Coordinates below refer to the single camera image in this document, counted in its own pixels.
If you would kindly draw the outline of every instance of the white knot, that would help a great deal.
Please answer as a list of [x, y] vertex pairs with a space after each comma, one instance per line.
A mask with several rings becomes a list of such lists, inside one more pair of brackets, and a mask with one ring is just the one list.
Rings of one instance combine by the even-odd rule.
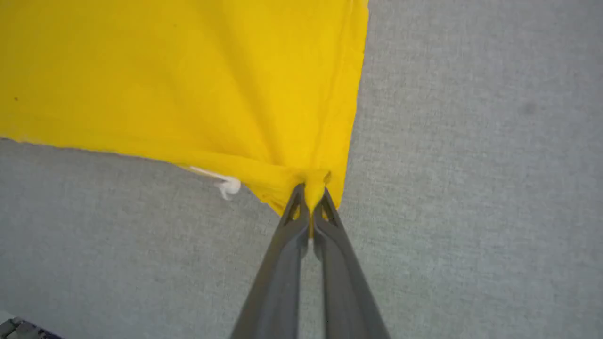
[[241, 190], [241, 181], [235, 177], [223, 176], [221, 174], [206, 171], [205, 169], [194, 166], [191, 166], [190, 169], [195, 172], [223, 180], [222, 182], [216, 182], [213, 185], [220, 190], [220, 193], [222, 193], [222, 198], [225, 200], [232, 200], [230, 195], [235, 195]]

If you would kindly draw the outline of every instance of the dark spot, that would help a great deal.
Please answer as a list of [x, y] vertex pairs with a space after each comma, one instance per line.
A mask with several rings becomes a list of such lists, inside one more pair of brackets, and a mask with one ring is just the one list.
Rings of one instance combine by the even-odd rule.
[[528, 101], [527, 103], [525, 103], [523, 105], [523, 107], [521, 108], [521, 113], [523, 115], [534, 115], [536, 113], [536, 109], [538, 107], [536, 106], [536, 103], [533, 101]]

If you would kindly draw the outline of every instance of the yellow towel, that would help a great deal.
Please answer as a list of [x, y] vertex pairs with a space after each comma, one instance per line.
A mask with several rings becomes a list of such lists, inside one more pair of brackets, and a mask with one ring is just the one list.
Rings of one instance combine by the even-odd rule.
[[0, 137], [339, 206], [367, 0], [0, 0]]

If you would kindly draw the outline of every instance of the gray fabric surface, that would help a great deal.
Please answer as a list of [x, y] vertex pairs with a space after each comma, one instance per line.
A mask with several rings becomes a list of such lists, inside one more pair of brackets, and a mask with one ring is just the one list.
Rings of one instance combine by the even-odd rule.
[[[394, 338], [603, 336], [603, 4], [370, 3], [340, 214]], [[0, 142], [0, 308], [226, 338], [277, 223], [247, 190]], [[303, 265], [301, 334], [320, 338]]]

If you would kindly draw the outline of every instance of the white thread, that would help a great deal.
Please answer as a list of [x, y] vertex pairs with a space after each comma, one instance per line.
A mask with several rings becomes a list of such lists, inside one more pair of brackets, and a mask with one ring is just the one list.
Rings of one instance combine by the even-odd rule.
[[232, 197], [229, 194], [237, 194], [241, 189], [241, 181], [235, 177], [223, 176], [221, 174], [206, 171], [205, 169], [194, 166], [191, 166], [190, 169], [195, 172], [203, 173], [207, 176], [223, 180], [222, 182], [216, 182], [213, 185], [220, 190], [220, 193], [222, 193], [222, 198], [224, 198], [225, 200], [232, 200]]

